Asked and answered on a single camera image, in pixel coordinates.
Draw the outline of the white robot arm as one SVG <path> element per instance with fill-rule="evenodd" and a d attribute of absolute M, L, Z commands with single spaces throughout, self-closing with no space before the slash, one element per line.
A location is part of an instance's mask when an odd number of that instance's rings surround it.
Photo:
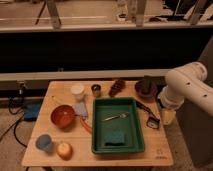
<path fill-rule="evenodd" d="M 213 116 L 213 88 L 204 83 L 206 78 L 207 69 L 201 62 L 176 67 L 166 73 L 166 86 L 158 95 L 164 125 L 172 123 L 185 99 Z"/>

